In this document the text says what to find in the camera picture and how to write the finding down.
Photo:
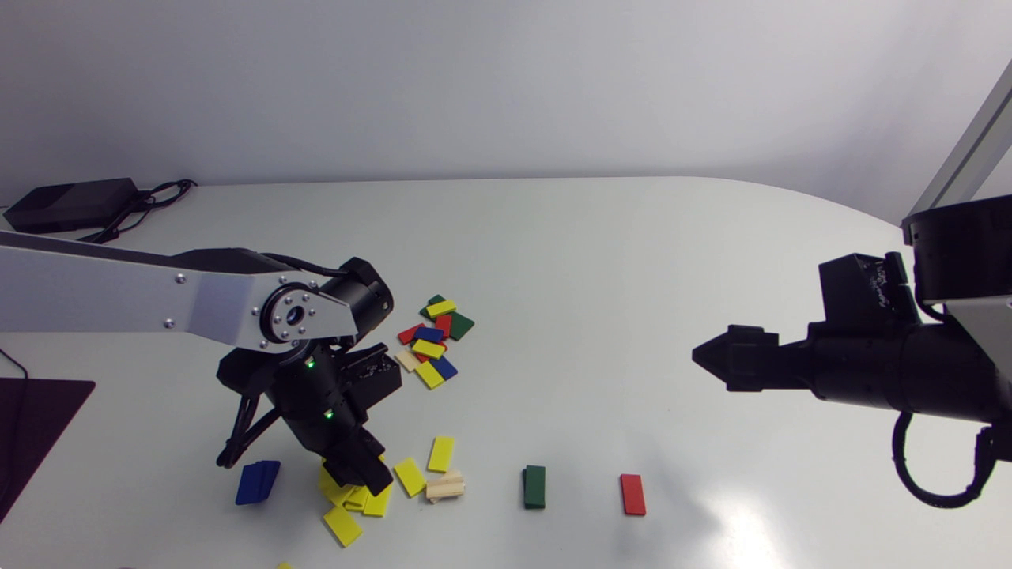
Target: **white table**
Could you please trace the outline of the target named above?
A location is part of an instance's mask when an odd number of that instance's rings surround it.
[[[275,424],[243,458],[282,463],[261,505],[233,504],[215,466],[238,396],[229,348],[181,334],[0,335],[35,377],[97,383],[0,525],[4,569],[324,567],[982,567],[1006,560],[1012,468],[955,511],[907,494],[895,413],[808,392],[731,394],[689,357],[728,324],[803,337],[823,317],[817,264],[905,250],[900,231],[784,189],[636,178],[198,187],[115,246],[246,247],[371,261],[397,345],[439,293],[478,324],[429,392],[414,376],[367,427],[398,462],[456,437],[468,493],[435,505],[398,487],[342,550],[321,522],[319,460]],[[907,256],[908,268],[912,266]],[[0,373],[13,376],[14,371]],[[915,477],[957,491],[978,426],[918,419]],[[547,467],[526,511],[520,470]],[[645,518],[618,475],[643,475]]]

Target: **wooden block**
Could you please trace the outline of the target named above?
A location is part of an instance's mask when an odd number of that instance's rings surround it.
[[[407,370],[409,374],[414,372],[415,368],[418,368],[422,363],[418,360],[418,357],[415,356],[415,352],[410,349],[401,350],[394,357],[397,357],[397,360],[401,362],[401,365],[404,365],[404,369]]]
[[[358,522],[348,513],[348,510],[341,506],[334,506],[334,509],[324,514],[323,520],[343,547],[350,546],[358,539],[358,536],[362,535],[362,529]]]
[[[446,351],[446,348],[426,340],[415,340],[415,343],[411,344],[411,351],[439,358],[442,357],[442,352]]]
[[[523,469],[523,507],[544,509],[544,467],[527,465]]]
[[[362,509],[362,515],[371,515],[374,517],[387,515],[387,505],[390,504],[390,494],[393,491],[394,485],[390,484],[384,488],[383,492],[380,492],[378,496],[369,494],[369,499],[365,502],[365,508]]]
[[[468,331],[475,327],[475,321],[459,312],[454,312],[449,317],[449,337],[454,340],[459,340]]]
[[[348,511],[362,511],[369,501],[369,489],[365,486],[355,486],[351,494],[344,499],[344,509]]]
[[[436,372],[436,369],[432,367],[431,361],[422,362],[421,365],[415,369],[415,372],[418,372],[418,377],[425,382],[425,385],[429,387],[429,390],[436,389],[446,381],[442,379],[439,372]]]
[[[430,363],[436,369],[436,372],[442,376],[443,380],[448,380],[456,375],[456,368],[449,362],[449,359],[443,355],[439,359],[433,359]]]
[[[430,321],[434,321],[434,319],[431,316],[429,316],[429,311],[428,311],[429,306],[432,306],[434,304],[439,304],[439,303],[441,303],[441,302],[443,302],[446,299],[442,298],[439,295],[436,295],[436,296],[432,297],[431,299],[429,299],[429,302],[426,303],[426,306],[422,310],[418,311],[418,314],[421,314],[422,316],[424,316],[425,318],[429,319]]]
[[[429,455],[428,469],[432,472],[449,470],[449,459],[453,456],[453,437],[437,436],[432,441],[432,453]]]
[[[643,479],[639,474],[618,477],[622,484],[622,504],[626,515],[647,515],[647,502],[643,497]]]
[[[422,476],[422,471],[418,470],[415,459],[408,457],[394,467],[394,472],[397,474],[397,478],[401,481],[404,491],[408,493],[409,497],[414,498],[419,492],[425,489],[425,477]]]
[[[425,324],[412,326],[411,328],[408,328],[407,330],[398,334],[397,339],[400,340],[402,344],[411,343],[411,340],[415,339],[415,331],[423,326],[425,326]]]
[[[435,318],[437,316],[442,316],[443,314],[449,314],[456,310],[456,303],[453,301],[443,301],[441,303],[436,303],[434,305],[429,305],[425,307],[425,312],[429,315],[429,318]]]
[[[415,330],[415,339],[439,343],[442,341],[442,330],[439,328],[428,328],[422,326],[421,328]]]
[[[436,328],[442,330],[443,337],[441,340],[445,340],[449,337],[449,325],[452,321],[453,316],[451,314],[443,314],[436,317]]]
[[[442,498],[463,495],[463,476],[458,470],[448,471],[435,480],[430,480],[425,488],[425,499],[432,503]]]

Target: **robotic arm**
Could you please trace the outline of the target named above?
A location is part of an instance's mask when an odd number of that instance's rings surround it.
[[[187,332],[236,346],[219,381],[241,396],[219,466],[233,467],[278,418],[339,483],[392,481],[362,424],[401,387],[387,346],[349,351],[391,313],[372,266],[328,269],[245,249],[162,256],[0,232],[0,331]],[[252,424],[257,403],[273,405]]]
[[[904,485],[936,507],[976,499],[996,461],[1012,462],[1012,196],[928,210],[903,223],[914,247],[915,290],[899,253],[853,254],[819,265],[824,322],[778,345],[754,326],[692,350],[728,391],[808,389],[823,401],[896,409],[894,461]],[[938,312],[934,307],[944,307]],[[917,308],[936,323],[924,324]],[[990,423],[960,494],[917,486],[904,445],[913,413]]]

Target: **domino block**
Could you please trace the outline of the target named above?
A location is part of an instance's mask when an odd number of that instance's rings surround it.
[[[622,504],[626,515],[647,515],[647,502],[643,497],[643,479],[639,474],[618,477],[622,484]]]
[[[425,312],[429,315],[429,318],[436,318],[437,316],[442,316],[443,314],[449,314],[454,310],[456,310],[456,303],[453,301],[442,301],[425,307]]]
[[[432,343],[439,343],[442,341],[443,335],[442,330],[439,328],[426,328],[422,326],[415,330],[416,340],[426,340]]]
[[[443,382],[446,381],[442,379],[439,372],[436,372],[436,369],[432,367],[432,361],[435,361],[435,359],[425,361],[415,370],[418,372],[418,377],[425,382],[425,385],[429,387],[430,391],[441,386]]]
[[[440,357],[439,359],[433,359],[429,363],[436,369],[436,372],[442,376],[442,379],[448,380],[456,375],[456,368],[446,359],[446,356]]]
[[[256,504],[266,500],[280,468],[281,463],[278,461],[258,461],[244,466],[239,478],[239,489],[236,491],[236,505]]]
[[[351,494],[344,499],[344,509],[348,511],[362,511],[369,501],[369,489],[365,486],[355,486]]]
[[[544,509],[544,467],[527,465],[523,469],[523,507]]]
[[[432,441],[432,453],[429,455],[429,470],[442,473],[449,470],[449,459],[453,456],[453,442],[452,436],[435,437]]]
[[[411,344],[411,351],[438,359],[442,357],[442,352],[446,351],[446,348],[426,340],[415,340],[415,343]]]
[[[475,327],[475,321],[468,318],[467,316],[460,314],[459,312],[454,312],[449,315],[449,337],[454,340],[459,341],[472,328]]]
[[[452,319],[452,314],[443,314],[436,317],[436,328],[442,330],[443,333],[443,337],[440,338],[441,340],[445,340],[449,337],[449,326]]]
[[[387,515],[387,506],[390,504],[390,495],[393,491],[394,485],[390,484],[387,488],[384,488],[383,492],[380,492],[378,496],[369,494],[369,499],[365,502],[365,507],[362,509],[362,515],[371,515],[373,517]]]
[[[458,470],[448,471],[435,480],[430,480],[425,487],[425,499],[433,504],[442,498],[463,495],[463,476]]]
[[[408,457],[394,467],[394,472],[404,486],[404,491],[408,493],[408,497],[414,498],[425,489],[425,477],[422,476],[422,471],[418,470],[415,459]]]
[[[334,509],[324,514],[323,520],[343,547],[350,546],[362,535],[362,529],[358,522],[348,513],[348,510],[341,506],[334,506]]]
[[[422,316],[424,316],[425,318],[429,319],[430,321],[435,322],[435,319],[433,319],[431,316],[429,316],[429,310],[428,309],[429,309],[430,306],[432,306],[434,304],[439,304],[439,303],[441,303],[441,302],[443,302],[446,299],[442,298],[439,295],[436,295],[436,296],[432,297],[431,299],[429,299],[429,302],[426,303],[426,306],[424,308],[422,308],[422,310],[418,311],[418,314],[421,314]]]
[[[414,372],[415,368],[418,368],[422,363],[421,361],[418,360],[418,357],[415,355],[415,352],[411,351],[410,349],[401,350],[394,357],[397,357],[397,360],[401,362],[401,365],[404,365],[404,369],[409,374]]]
[[[408,328],[407,330],[405,330],[405,331],[401,332],[400,334],[398,334],[397,335],[397,339],[400,340],[402,344],[411,343],[411,340],[415,339],[415,331],[418,330],[419,328],[424,327],[424,326],[425,326],[425,324],[419,324],[417,326],[412,326],[411,328]]]

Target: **pile of colored blocks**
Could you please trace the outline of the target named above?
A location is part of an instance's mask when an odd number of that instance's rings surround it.
[[[446,339],[459,341],[475,321],[456,311],[456,304],[439,295],[429,299],[428,306],[420,312],[434,323],[424,323],[408,328],[397,335],[402,344],[409,345],[397,354],[397,360],[408,373],[415,372],[428,388],[435,389],[456,375],[456,368],[446,358]]]

